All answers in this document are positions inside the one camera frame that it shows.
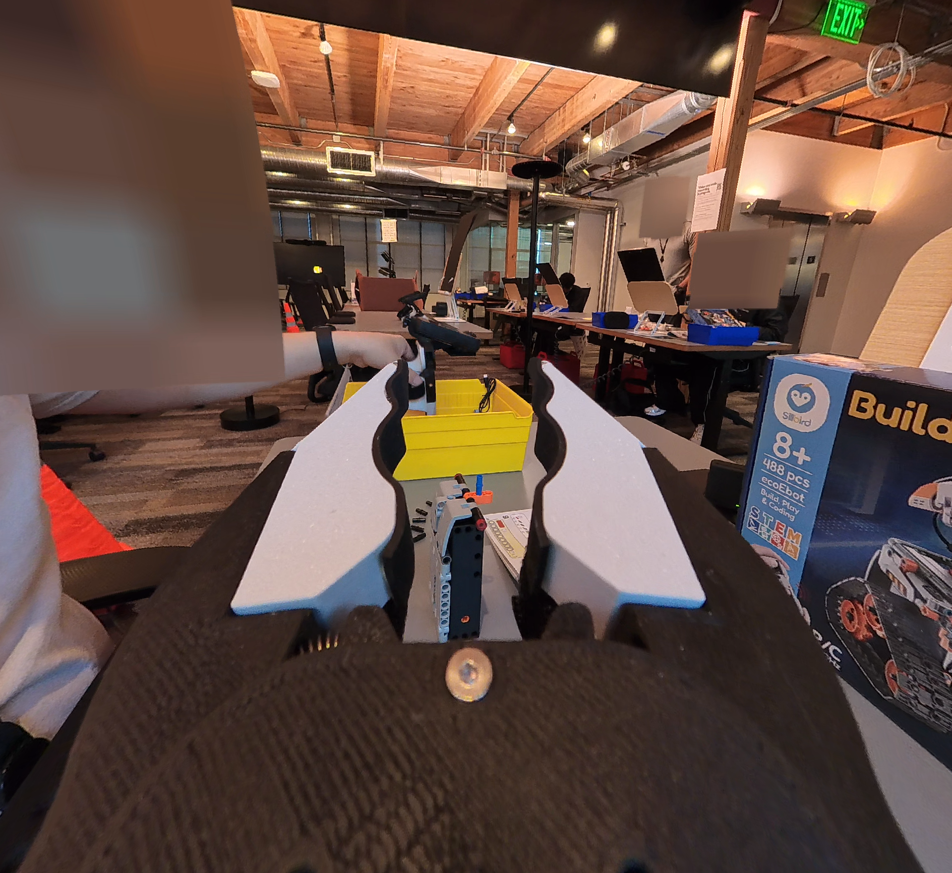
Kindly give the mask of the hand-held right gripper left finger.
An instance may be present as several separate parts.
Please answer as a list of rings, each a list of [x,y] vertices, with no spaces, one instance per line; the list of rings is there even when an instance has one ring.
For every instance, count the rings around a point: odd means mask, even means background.
[[[406,411],[408,366],[383,368],[303,438],[280,486],[232,611],[310,609],[341,624],[359,605],[390,599],[382,563],[397,542],[399,486],[382,457],[383,427]]]

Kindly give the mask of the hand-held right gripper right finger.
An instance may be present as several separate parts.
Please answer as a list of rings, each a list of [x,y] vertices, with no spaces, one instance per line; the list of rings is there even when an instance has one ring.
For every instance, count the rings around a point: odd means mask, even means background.
[[[705,594],[639,441],[550,363],[531,360],[535,488],[513,600],[523,637],[579,603],[603,635],[625,604],[695,608]]]

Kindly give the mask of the yellow plastic bin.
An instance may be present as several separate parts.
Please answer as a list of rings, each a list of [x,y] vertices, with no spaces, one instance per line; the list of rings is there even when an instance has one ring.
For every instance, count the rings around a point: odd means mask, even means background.
[[[394,479],[406,482],[522,470],[532,407],[501,382],[487,394],[477,379],[439,381],[436,413],[407,411],[402,419],[406,452],[401,460],[396,459],[401,442],[396,411],[384,404],[370,415],[359,411],[359,418],[378,425],[372,439],[377,462],[395,464]]]

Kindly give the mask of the white instruction booklet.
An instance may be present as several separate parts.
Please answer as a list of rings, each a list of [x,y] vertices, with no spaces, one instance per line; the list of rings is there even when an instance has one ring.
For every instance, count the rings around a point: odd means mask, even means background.
[[[486,538],[513,580],[519,581],[528,546],[531,510],[491,513],[485,519]]]

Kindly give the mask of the black grey brick assembly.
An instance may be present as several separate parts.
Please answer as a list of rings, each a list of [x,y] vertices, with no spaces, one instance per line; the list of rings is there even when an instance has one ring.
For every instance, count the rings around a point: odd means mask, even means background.
[[[431,596],[440,642],[480,634],[485,529],[464,477],[441,482],[430,514]]]

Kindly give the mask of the person's left forearm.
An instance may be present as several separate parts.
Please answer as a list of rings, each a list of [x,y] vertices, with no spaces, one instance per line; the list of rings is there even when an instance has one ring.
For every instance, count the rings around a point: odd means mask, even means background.
[[[282,335],[284,372],[273,381],[250,383],[189,384],[160,388],[101,391],[61,391],[32,393],[30,405],[35,418],[59,414],[136,414],[193,407],[220,401],[243,399],[279,383],[302,378],[321,370],[322,364],[314,332]]]

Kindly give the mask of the grey desk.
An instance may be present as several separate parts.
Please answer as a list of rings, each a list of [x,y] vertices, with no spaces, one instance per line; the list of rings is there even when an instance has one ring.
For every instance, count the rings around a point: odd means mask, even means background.
[[[724,460],[718,454],[690,443],[683,437],[639,417],[617,418],[647,448],[660,451],[684,479],[702,495],[706,488],[711,461]],[[542,468],[533,455],[536,424],[530,432],[526,462],[521,472],[491,474],[487,480],[494,502],[489,512],[522,510],[531,504],[533,487],[541,479]],[[256,476],[282,451],[292,450],[301,438],[278,440],[268,451]],[[435,497],[431,485],[438,481],[418,480],[405,484],[409,508],[423,506],[421,500]],[[413,583],[405,641],[435,641],[428,580],[428,556],[425,546],[417,547],[416,575]],[[520,638],[513,617],[511,597],[516,587],[502,561],[491,548],[487,552],[488,569],[482,577],[483,640],[515,641]],[[951,871],[951,774],[923,746],[903,732],[887,714],[837,676],[853,716],[859,724],[869,760],[880,788],[898,826],[924,871]]]

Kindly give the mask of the person's left hand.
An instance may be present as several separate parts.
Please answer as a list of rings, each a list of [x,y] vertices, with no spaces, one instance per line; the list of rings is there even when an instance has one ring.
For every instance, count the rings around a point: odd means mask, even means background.
[[[411,343],[399,334],[335,331],[331,338],[342,365],[383,368],[399,359],[411,362],[415,358]]]

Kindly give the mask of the brown panel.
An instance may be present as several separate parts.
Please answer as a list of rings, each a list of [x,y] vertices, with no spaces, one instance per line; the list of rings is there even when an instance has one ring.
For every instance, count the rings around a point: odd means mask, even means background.
[[[414,279],[359,275],[356,281],[359,304],[363,312],[381,311],[395,314],[420,293]]]

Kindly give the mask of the black device box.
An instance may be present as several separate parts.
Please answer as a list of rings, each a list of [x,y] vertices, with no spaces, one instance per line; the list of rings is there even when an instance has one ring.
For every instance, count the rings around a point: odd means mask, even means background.
[[[727,460],[709,464],[705,498],[731,521],[737,518],[744,486],[745,465]]]

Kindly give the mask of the black round base stand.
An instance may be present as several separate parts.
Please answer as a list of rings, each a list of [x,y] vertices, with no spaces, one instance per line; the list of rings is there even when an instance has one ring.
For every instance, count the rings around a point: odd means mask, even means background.
[[[244,398],[243,407],[231,407],[220,413],[220,425],[225,430],[247,432],[275,426],[280,423],[280,409],[272,404],[255,403],[252,395]]]

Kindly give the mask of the black monitor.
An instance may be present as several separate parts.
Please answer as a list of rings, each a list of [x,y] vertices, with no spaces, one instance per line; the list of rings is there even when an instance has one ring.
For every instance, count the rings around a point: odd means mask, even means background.
[[[272,248],[280,285],[322,281],[329,286],[343,287],[347,283],[342,246],[275,242]]]

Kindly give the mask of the long wooden table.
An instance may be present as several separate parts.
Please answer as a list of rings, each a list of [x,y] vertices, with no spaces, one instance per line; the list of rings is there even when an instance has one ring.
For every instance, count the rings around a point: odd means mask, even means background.
[[[669,362],[671,356],[700,358],[715,367],[712,389],[706,400],[706,430],[701,445],[709,451],[719,450],[720,432],[727,395],[731,391],[730,378],[734,367],[743,362],[758,363],[773,354],[792,352],[792,345],[779,342],[742,344],[703,344],[689,341],[684,336],[660,332],[655,335],[619,329],[603,329],[576,314],[535,313],[534,325],[548,330],[564,325],[580,329],[589,343],[599,350],[601,375],[595,379],[594,398],[607,407],[610,394],[619,386],[621,367],[625,356],[654,356]]]

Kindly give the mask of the black pole stand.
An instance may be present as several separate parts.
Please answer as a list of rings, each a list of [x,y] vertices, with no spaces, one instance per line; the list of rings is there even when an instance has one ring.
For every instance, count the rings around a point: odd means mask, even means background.
[[[532,336],[533,336],[533,316],[535,309],[535,286],[536,270],[538,258],[538,210],[540,197],[541,180],[550,180],[562,171],[562,166],[547,158],[536,160],[525,160],[515,164],[512,168],[512,174],[516,177],[531,180],[531,210],[530,210],[530,257],[529,257],[529,275],[528,275],[528,294],[526,305],[526,319],[522,327],[522,343],[525,348],[524,375],[520,386],[514,388],[514,391],[520,394],[528,401],[532,398],[532,386],[530,381],[530,359],[532,356]]]

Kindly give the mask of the black mesh office chair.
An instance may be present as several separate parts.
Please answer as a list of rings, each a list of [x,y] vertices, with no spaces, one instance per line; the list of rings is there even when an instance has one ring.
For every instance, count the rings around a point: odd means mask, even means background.
[[[189,546],[127,549],[59,565],[68,597],[98,609],[148,597],[189,556]]]

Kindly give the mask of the black tilted screen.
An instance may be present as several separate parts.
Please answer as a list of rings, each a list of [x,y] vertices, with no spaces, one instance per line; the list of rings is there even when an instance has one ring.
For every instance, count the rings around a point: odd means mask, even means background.
[[[655,248],[620,249],[617,255],[625,274],[626,283],[665,282],[658,252]]]

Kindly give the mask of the beige stand board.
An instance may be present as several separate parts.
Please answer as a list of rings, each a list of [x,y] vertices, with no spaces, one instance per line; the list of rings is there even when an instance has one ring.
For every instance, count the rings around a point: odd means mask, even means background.
[[[673,288],[664,280],[631,281],[627,283],[627,291],[638,314],[660,312],[675,315],[679,312]]]

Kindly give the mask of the orange cloth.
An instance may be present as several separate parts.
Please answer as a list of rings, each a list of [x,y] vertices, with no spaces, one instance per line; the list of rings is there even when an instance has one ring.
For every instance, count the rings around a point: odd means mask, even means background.
[[[60,563],[131,550],[115,539],[46,464],[41,465],[40,485]]]

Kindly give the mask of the blue toy robot kit box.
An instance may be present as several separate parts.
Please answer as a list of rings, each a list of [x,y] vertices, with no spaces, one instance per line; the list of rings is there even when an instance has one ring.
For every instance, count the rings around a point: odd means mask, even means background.
[[[947,766],[951,376],[768,361],[738,529],[828,661]]]

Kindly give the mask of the person's torso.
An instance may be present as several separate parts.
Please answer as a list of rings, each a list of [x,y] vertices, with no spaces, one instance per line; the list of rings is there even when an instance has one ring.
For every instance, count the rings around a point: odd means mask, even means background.
[[[113,652],[63,593],[26,395],[1,398],[1,717],[52,738]]]

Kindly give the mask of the white paper notice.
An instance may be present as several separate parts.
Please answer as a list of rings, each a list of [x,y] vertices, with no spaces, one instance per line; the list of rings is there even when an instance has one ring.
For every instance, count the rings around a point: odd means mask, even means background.
[[[690,230],[693,233],[717,231],[726,169],[698,176]]]

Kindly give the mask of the grey elevator door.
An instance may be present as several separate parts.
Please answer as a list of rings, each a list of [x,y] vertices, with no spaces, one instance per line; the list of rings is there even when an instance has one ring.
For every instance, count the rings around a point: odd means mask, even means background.
[[[799,349],[806,310],[826,237],[828,217],[801,216],[781,220],[777,229],[789,239],[787,265],[779,294],[779,308],[787,319],[784,342]]]

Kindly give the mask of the wooden column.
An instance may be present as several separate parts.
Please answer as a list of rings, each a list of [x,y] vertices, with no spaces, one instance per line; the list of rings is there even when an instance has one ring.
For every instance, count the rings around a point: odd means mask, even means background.
[[[719,232],[727,232],[730,229],[768,26],[769,22],[765,17],[751,11],[744,13],[730,95],[720,98],[716,107],[708,153],[708,173],[724,171],[718,223],[715,227]]]

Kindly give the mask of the green exit sign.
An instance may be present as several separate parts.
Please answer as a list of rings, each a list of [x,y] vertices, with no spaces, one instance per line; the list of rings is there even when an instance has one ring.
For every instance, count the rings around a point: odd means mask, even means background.
[[[820,34],[840,42],[859,44],[870,8],[871,5],[864,0],[828,0]]]

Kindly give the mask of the silver air duct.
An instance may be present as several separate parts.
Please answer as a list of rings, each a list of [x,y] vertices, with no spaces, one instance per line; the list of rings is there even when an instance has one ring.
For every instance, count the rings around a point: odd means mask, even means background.
[[[591,166],[609,166],[615,160],[670,135],[697,115],[713,108],[715,95],[681,91],[643,105],[591,139],[585,150],[566,166],[568,175],[585,181]]]

